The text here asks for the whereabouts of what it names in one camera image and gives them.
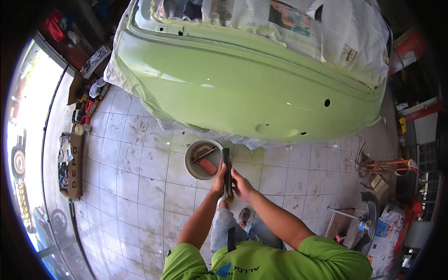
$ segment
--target person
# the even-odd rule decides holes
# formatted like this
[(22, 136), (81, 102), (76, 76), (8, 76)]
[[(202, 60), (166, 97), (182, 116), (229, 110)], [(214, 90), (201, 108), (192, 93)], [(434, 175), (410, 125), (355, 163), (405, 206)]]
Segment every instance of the person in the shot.
[[(168, 251), (162, 280), (186, 279), (370, 279), (372, 267), (366, 256), (327, 237), (316, 236), (297, 217), (278, 207), (231, 169), (234, 191), (248, 202), (260, 219), (248, 222), (243, 209), (239, 223), (228, 210), (223, 194), (226, 165), (220, 163), (213, 185), (177, 241)], [(211, 270), (199, 249), (210, 226)], [(284, 242), (294, 250), (286, 251)]]

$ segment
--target hand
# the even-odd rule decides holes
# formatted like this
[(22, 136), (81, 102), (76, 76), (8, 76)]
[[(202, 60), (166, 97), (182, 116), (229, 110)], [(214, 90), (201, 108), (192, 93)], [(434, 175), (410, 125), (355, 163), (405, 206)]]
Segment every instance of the hand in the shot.
[(230, 170), (230, 174), (233, 177), (233, 183), (235, 184), (235, 193), (237, 193), (237, 196), (244, 202), (250, 203), (250, 199), (254, 193), (256, 193), (256, 190), (252, 185), (249, 183), (249, 181), (241, 176), (235, 169), (232, 168)]
[(223, 163), (223, 159), (220, 160), (220, 166), (218, 167), (218, 172), (216, 173), (216, 177), (213, 180), (213, 185), (211, 186), (210, 191), (216, 194), (223, 194), (224, 190), (224, 174), (227, 170), (227, 166)]

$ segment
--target jeans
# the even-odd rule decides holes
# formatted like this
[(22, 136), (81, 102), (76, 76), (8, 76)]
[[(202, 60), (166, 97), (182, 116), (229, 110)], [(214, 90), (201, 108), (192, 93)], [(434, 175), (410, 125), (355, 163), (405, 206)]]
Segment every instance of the jeans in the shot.
[(272, 248), (285, 250), (283, 241), (260, 218), (248, 222), (246, 228), (242, 229), (233, 217), (233, 213), (225, 207), (220, 207), (216, 210), (212, 222), (210, 244), (212, 257), (217, 250), (227, 246), (228, 229), (232, 227), (235, 227), (235, 244), (241, 241), (253, 240)]

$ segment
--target newspaper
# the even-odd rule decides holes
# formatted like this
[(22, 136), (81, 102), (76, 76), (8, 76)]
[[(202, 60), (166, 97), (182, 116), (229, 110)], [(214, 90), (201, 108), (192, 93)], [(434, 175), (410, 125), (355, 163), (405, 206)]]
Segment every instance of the newspaper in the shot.
[[(188, 0), (159, 1), (156, 15), (185, 20)], [(284, 43), (372, 88), (387, 77), (389, 28), (376, 0), (202, 0), (201, 12), (202, 23)]]
[(376, 0), (326, 1), (322, 25), (323, 63), (372, 86), (387, 77), (389, 28)]
[(393, 266), (395, 245), (405, 222), (403, 211), (387, 204), (378, 224), (367, 258), (372, 265), (372, 279), (387, 274)]
[(203, 0), (202, 22), (255, 33), (320, 60), (321, 23), (306, 15), (314, 0)]

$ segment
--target garage wall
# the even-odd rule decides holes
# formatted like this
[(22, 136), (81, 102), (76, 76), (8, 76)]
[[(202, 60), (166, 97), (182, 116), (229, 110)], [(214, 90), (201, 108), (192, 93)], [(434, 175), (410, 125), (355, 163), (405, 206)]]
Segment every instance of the garage wall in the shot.
[(418, 144), (435, 141), (435, 127), (437, 125), (437, 113), (414, 120), (415, 137)]

